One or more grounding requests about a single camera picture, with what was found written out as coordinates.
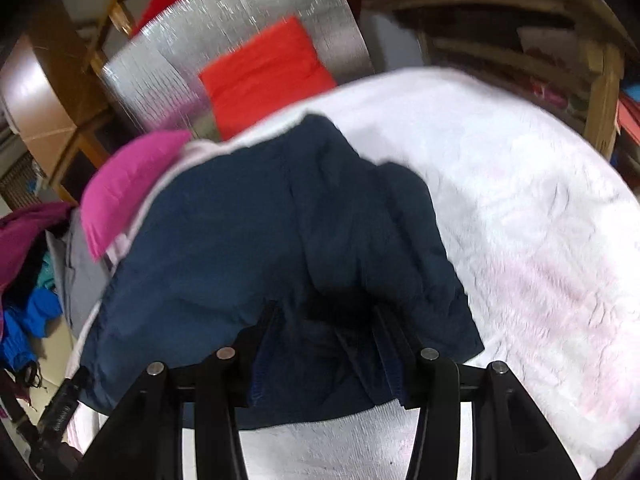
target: black device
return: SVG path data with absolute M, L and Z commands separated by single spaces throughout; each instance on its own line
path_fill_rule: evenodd
M 200 364 L 169 368 L 151 363 L 82 460 L 63 464 L 70 465 L 66 480 L 180 480 L 185 402 L 195 404 L 198 480 L 247 479 L 234 409 L 259 399 L 260 375 L 282 323 L 281 311 L 270 305 L 255 326 Z M 579 479 L 558 437 L 505 363 L 475 368 L 422 348 L 390 306 L 375 308 L 372 332 L 392 393 L 406 409 L 420 409 L 408 480 L 457 478 L 460 402 L 473 406 L 473 480 Z M 38 441 L 48 446 L 48 457 L 56 456 L 50 450 L 56 449 L 57 421 L 66 419 L 68 405 L 52 402 L 45 413 L 55 431 L 45 430 L 50 422 L 39 427 L 40 434 L 50 435 Z M 56 416 L 61 410 L 65 416 Z M 42 453 L 38 447 L 32 451 Z M 45 466 L 55 476 L 44 470 L 42 480 L 62 480 L 60 464 Z

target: black cloth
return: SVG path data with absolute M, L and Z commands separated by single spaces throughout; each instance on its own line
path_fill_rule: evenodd
M 423 180 L 361 159 L 327 118 L 307 116 L 156 198 L 89 332 L 82 402 L 109 413 L 147 364 L 201 361 L 271 301 L 286 323 L 262 399 L 237 410 L 241 429 L 391 400 L 370 334 L 378 302 L 459 362 L 482 350 Z

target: silver bolt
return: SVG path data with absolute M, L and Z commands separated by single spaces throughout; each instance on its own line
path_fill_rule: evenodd
M 146 373 L 149 375 L 158 375 L 164 371 L 164 365 L 159 361 L 152 362 L 148 367 L 146 367 Z
M 509 371 L 507 363 L 503 361 L 494 361 L 493 363 L 491 363 L 491 368 L 494 369 L 494 372 L 500 375 L 503 375 Z
M 427 361 L 435 361 L 440 357 L 440 353 L 435 348 L 423 348 L 420 350 L 420 357 Z
M 236 355 L 236 351 L 231 346 L 223 346 L 216 352 L 216 357 L 222 360 L 231 359 L 234 355 Z

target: silver foil sheet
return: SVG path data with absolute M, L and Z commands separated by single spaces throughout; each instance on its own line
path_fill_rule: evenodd
M 102 78 L 141 130 L 191 128 L 210 116 L 200 71 L 290 15 L 339 84 L 373 72 L 346 0 L 179 0 L 105 65 Z

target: magenta cushion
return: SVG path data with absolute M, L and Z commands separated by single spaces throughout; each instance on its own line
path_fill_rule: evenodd
M 187 130 L 138 137 L 119 149 L 89 181 L 82 194 L 80 219 L 94 260 L 126 230 L 151 188 L 189 140 Z

